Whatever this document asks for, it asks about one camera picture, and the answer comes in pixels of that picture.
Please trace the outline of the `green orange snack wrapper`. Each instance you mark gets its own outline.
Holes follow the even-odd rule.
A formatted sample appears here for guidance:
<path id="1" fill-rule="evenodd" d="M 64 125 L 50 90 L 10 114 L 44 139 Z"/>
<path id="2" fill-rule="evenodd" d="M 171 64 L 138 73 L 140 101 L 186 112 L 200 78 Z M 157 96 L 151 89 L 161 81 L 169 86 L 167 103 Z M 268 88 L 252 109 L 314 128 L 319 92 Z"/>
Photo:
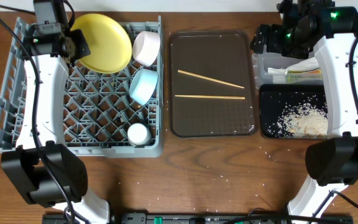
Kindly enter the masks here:
<path id="1" fill-rule="evenodd" d="M 322 80 L 323 76 L 316 57 L 302 60 L 287 68 L 268 68 L 274 84 L 289 84 L 310 80 Z"/>

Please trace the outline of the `grey dish rack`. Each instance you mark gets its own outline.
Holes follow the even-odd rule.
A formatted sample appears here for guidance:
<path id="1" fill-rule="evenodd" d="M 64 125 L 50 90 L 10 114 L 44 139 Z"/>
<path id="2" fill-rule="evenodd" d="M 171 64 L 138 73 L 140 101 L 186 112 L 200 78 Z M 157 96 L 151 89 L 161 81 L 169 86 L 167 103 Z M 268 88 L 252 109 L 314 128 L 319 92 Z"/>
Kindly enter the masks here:
<path id="1" fill-rule="evenodd" d="M 131 60 L 117 73 L 97 73 L 77 63 L 70 69 L 63 100 L 63 131 L 67 147 L 77 156 L 108 158 L 158 157 L 163 152 L 163 57 L 151 70 L 158 82 L 143 106 L 129 96 L 135 73 Z M 0 153 L 13 151 L 24 123 L 26 77 L 19 44 L 12 40 L 0 92 Z M 132 124 L 151 132 L 146 146 L 133 146 L 127 138 Z"/>

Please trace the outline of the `dark brown serving tray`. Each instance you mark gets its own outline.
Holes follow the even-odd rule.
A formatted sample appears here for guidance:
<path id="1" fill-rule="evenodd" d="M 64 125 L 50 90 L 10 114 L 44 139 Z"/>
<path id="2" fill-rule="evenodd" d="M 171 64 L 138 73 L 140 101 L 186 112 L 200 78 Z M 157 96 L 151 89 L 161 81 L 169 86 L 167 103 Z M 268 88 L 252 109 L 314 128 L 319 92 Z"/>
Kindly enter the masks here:
<path id="1" fill-rule="evenodd" d="M 241 30 L 183 31 L 168 41 L 170 129 L 180 138 L 249 136 L 258 130 L 250 40 Z M 184 70 L 244 89 L 178 73 Z M 245 100 L 175 95 L 243 96 Z"/>

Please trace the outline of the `white paper cup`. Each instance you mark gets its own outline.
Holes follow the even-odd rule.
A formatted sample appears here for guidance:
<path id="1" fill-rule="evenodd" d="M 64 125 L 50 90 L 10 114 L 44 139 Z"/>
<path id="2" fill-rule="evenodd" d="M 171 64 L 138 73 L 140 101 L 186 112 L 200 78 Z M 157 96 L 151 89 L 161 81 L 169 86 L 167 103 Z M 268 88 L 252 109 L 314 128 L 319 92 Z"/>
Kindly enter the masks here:
<path id="1" fill-rule="evenodd" d="M 127 130 L 127 138 L 129 143 L 133 146 L 146 146 L 151 143 L 152 135 L 145 125 L 135 123 Z"/>

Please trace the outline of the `spilled rice pile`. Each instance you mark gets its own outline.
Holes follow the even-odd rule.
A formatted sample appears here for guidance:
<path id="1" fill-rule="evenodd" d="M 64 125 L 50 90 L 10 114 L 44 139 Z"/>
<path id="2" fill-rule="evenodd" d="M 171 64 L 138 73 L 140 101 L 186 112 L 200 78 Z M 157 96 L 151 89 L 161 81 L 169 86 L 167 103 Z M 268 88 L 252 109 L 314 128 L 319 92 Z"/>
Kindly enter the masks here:
<path id="1" fill-rule="evenodd" d="M 270 138 L 326 139 L 328 131 L 327 103 L 317 96 L 300 102 L 285 102 L 278 115 L 270 115 L 265 133 Z"/>

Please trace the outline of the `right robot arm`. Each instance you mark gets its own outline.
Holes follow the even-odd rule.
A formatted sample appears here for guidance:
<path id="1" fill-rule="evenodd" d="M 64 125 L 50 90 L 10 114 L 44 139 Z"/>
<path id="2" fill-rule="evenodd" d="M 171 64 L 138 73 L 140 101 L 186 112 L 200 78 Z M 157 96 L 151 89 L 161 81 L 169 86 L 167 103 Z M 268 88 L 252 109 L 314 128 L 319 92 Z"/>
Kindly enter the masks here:
<path id="1" fill-rule="evenodd" d="M 281 220 L 339 223 L 322 214 L 358 180 L 358 12 L 333 1 L 282 1 L 277 10 L 282 24 L 260 25 L 251 49 L 298 59 L 313 54 L 328 106 L 328 138 L 307 148 L 308 176 Z"/>

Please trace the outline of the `pink bowl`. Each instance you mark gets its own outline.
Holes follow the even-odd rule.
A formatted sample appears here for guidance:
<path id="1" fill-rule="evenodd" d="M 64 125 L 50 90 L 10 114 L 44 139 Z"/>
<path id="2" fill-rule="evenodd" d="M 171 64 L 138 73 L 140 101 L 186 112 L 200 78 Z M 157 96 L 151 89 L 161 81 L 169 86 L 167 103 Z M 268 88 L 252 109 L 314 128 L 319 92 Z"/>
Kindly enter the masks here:
<path id="1" fill-rule="evenodd" d="M 151 66 L 160 50 L 160 35 L 156 32 L 142 31 L 135 38 L 132 56 L 145 67 Z"/>

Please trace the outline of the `wooden chopstick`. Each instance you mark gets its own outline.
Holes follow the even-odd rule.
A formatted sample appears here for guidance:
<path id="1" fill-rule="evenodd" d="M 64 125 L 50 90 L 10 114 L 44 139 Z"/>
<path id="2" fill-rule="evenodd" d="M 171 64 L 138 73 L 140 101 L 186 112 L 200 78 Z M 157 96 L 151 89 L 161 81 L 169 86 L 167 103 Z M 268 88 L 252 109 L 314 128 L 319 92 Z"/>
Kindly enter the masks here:
<path id="1" fill-rule="evenodd" d="M 177 70 L 177 72 L 181 73 L 181 74 L 184 74 L 184 75 L 191 76 L 191 77 L 200 78 L 200 79 L 203 79 L 203 80 L 207 80 L 207 81 L 211 81 L 211 82 L 215 82 L 215 83 L 220 83 L 220 84 L 227 85 L 227 86 L 232 86 L 232 87 L 235 87 L 235 88 L 241 88 L 241 89 L 245 88 L 244 86 L 236 85 L 236 84 L 225 82 L 225 81 L 222 81 L 222 80 L 217 80 L 215 78 L 210 78 L 210 77 L 198 75 L 196 73 L 191 73 L 191 72 L 187 72 L 187 71 L 184 71 L 184 70 Z"/>
<path id="2" fill-rule="evenodd" d="M 224 99 L 224 100 L 245 100 L 243 96 L 213 96 L 213 95 L 175 95 L 180 98 L 205 98 L 205 99 Z"/>

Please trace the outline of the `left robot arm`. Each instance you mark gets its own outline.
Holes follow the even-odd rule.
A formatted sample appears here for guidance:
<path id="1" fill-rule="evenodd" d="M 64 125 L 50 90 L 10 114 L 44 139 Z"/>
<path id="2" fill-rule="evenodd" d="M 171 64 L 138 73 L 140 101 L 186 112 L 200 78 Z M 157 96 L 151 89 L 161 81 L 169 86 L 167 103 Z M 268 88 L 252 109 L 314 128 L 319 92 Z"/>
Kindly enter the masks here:
<path id="1" fill-rule="evenodd" d="M 90 54 L 68 7 L 67 1 L 34 2 L 37 22 L 18 41 L 26 76 L 23 124 L 1 166 L 28 204 L 61 210 L 67 223 L 108 223 L 109 204 L 89 189 L 85 164 L 67 148 L 63 133 L 69 68 Z"/>

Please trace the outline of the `light blue bowl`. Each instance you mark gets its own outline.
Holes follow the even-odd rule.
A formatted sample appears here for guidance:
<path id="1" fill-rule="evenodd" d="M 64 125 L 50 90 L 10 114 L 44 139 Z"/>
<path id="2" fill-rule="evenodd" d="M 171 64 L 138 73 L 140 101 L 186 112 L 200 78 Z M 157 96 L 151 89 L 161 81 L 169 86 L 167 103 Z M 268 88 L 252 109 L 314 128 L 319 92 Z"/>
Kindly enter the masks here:
<path id="1" fill-rule="evenodd" d="M 130 88 L 129 96 L 140 105 L 145 105 L 151 98 L 157 86 L 158 73 L 153 70 L 140 69 L 135 73 Z"/>

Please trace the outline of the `clear plastic bin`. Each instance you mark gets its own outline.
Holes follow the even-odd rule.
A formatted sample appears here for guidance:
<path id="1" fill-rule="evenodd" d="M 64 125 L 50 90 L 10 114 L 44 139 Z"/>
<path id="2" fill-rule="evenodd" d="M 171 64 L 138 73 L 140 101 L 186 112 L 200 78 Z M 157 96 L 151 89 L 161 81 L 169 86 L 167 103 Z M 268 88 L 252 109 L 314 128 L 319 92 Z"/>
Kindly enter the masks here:
<path id="1" fill-rule="evenodd" d="M 255 87 L 265 84 L 322 85 L 323 77 L 313 52 L 308 59 L 283 57 L 266 52 L 252 54 Z"/>

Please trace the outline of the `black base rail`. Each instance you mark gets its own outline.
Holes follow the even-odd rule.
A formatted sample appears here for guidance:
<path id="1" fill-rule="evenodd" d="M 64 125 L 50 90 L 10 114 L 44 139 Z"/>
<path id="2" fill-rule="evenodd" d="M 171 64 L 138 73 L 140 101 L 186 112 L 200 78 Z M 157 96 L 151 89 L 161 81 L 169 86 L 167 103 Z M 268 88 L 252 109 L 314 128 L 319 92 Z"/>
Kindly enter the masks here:
<path id="1" fill-rule="evenodd" d="M 110 223 L 123 224 L 189 224 L 189 223 L 204 223 L 204 224 L 221 224 L 231 221 L 237 223 L 353 223 L 350 216 L 333 216 L 323 217 L 323 220 L 318 222 L 312 221 L 298 221 L 298 220 L 272 220 L 268 218 L 267 214 L 252 214 L 251 216 L 230 216 L 230 215 L 146 215 L 144 213 L 125 213 L 120 218 L 112 218 Z"/>

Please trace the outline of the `yellow plate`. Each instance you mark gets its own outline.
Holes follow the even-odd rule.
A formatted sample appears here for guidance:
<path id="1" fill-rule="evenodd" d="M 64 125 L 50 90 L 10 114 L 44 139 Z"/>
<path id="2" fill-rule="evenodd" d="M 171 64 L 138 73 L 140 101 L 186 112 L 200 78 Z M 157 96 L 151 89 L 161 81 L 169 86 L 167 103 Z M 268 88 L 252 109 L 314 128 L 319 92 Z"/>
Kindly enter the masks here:
<path id="1" fill-rule="evenodd" d="M 72 30 L 82 31 L 90 54 L 79 59 L 88 69 L 99 73 L 116 73 L 124 69 L 132 57 L 132 42 L 126 30 L 103 14 L 78 17 Z"/>

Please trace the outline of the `black rectangular tray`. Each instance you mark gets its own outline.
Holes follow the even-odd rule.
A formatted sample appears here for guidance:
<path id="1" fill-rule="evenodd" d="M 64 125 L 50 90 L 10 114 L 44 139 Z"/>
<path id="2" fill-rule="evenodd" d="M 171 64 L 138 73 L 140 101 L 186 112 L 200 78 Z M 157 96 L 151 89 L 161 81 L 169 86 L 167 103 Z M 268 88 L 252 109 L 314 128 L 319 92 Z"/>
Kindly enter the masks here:
<path id="1" fill-rule="evenodd" d="M 259 89 L 266 138 L 326 139 L 328 106 L 322 85 L 265 84 Z"/>

